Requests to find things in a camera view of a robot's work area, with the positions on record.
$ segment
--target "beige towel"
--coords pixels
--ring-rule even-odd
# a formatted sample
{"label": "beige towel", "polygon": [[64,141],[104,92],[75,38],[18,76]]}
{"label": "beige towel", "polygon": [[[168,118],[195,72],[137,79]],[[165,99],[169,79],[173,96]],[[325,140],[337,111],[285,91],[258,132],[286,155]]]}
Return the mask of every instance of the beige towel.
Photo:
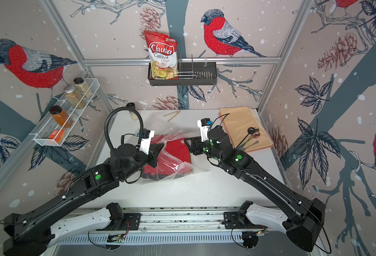
{"label": "beige towel", "polygon": [[272,139],[250,107],[240,106],[236,108],[221,108],[219,111],[221,115],[230,113],[224,120],[224,126],[226,128],[226,133],[231,138],[233,147],[239,146],[239,142],[248,134],[249,127],[259,128],[260,136],[248,141],[245,146],[240,148],[241,150],[251,152],[273,146]]}

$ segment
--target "white wire basket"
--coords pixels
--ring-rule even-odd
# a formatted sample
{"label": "white wire basket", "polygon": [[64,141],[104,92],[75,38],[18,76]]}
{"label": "white wire basket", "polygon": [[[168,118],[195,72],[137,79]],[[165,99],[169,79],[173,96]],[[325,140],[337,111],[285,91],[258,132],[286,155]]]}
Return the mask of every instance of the white wire basket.
{"label": "white wire basket", "polygon": [[[73,124],[70,127],[64,127],[66,122],[64,123],[63,127],[59,125],[56,120],[54,120],[50,114],[47,114],[49,116],[49,119],[47,123],[40,129],[40,131],[36,134],[34,141],[36,141],[40,146],[55,146],[60,147],[67,136],[69,135],[70,131],[73,129],[74,125],[77,123],[77,120],[80,118],[80,116],[83,114],[83,111],[86,109],[88,104],[92,101],[95,93],[97,92],[98,88],[100,87],[100,84],[98,83],[97,79],[95,78],[83,78],[84,81],[88,84],[89,88],[87,90],[91,91],[93,95],[89,98],[86,98],[86,93],[81,93],[83,97],[81,98],[86,102],[86,105],[82,109],[76,109],[78,104],[76,106],[73,106],[70,104],[70,102],[66,99],[64,96],[61,100],[57,101],[56,105],[61,106],[63,110],[69,114],[69,119],[73,120]],[[55,136],[54,139],[49,139],[51,133],[53,131],[58,131],[57,134],[60,134],[61,131],[63,131],[63,134],[61,137],[58,138],[58,136]]]}

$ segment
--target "white table surface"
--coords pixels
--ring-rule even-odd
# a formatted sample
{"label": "white table surface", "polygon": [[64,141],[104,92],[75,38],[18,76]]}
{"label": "white table surface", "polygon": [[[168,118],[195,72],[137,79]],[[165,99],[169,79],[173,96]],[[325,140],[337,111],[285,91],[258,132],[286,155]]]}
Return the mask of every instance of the white table surface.
{"label": "white table surface", "polygon": [[[173,111],[142,110],[139,113],[144,121],[144,128],[153,129],[152,126],[164,125],[172,115],[166,117],[163,117],[163,115]],[[217,109],[181,110],[181,113],[170,122],[184,131],[199,131],[197,120],[202,118],[214,120],[218,115],[219,110]],[[120,145],[121,135],[136,133],[138,130],[138,120],[133,121],[128,111],[120,111],[110,131],[113,146],[118,147]],[[270,148],[253,151],[249,155],[273,177],[283,183],[283,178]],[[97,164],[103,163],[108,157],[110,157],[110,150],[106,143]],[[195,166],[201,165],[202,168],[209,170],[168,181],[145,184],[120,182],[119,187],[84,204],[82,207],[105,207],[111,202],[119,203],[121,207],[237,207],[246,200],[262,206],[274,206],[274,203],[256,188],[209,164],[205,155],[191,155],[191,161]],[[136,173],[128,180],[133,181],[138,176],[139,173]]]}

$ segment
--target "spice jar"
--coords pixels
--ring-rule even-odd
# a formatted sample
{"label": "spice jar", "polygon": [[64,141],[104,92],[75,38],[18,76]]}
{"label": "spice jar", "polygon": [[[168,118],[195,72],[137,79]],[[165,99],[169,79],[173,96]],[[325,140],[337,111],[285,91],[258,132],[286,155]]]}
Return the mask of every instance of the spice jar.
{"label": "spice jar", "polygon": [[74,79],[74,83],[76,84],[76,89],[80,93],[84,93],[86,98],[90,98],[93,95],[93,92],[89,90],[90,87],[81,77]]}
{"label": "spice jar", "polygon": [[75,89],[74,86],[66,86],[64,87],[64,91],[66,92],[66,98],[71,103],[72,106],[78,106],[76,109],[82,109],[86,102],[82,99],[82,95]]}
{"label": "spice jar", "polygon": [[[130,102],[125,106],[132,108],[132,109],[135,109],[135,103],[134,102]],[[132,120],[138,120],[138,116],[134,112],[131,112],[129,110],[128,110],[128,112],[130,112],[130,116],[131,116]]]}
{"label": "spice jar", "polygon": [[73,125],[73,120],[69,117],[67,112],[63,110],[60,106],[52,106],[49,109],[52,118],[63,128],[70,128]]}

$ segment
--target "orange box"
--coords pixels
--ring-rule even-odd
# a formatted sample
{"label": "orange box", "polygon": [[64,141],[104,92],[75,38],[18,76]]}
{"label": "orange box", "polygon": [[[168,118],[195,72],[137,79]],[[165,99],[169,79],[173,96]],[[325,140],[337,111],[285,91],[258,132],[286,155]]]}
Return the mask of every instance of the orange box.
{"label": "orange box", "polygon": [[52,134],[50,134],[49,136],[49,140],[54,140],[55,142],[60,143],[61,139],[64,137],[63,135],[65,131],[64,130],[61,130],[60,132],[58,131],[59,130],[52,131]]}

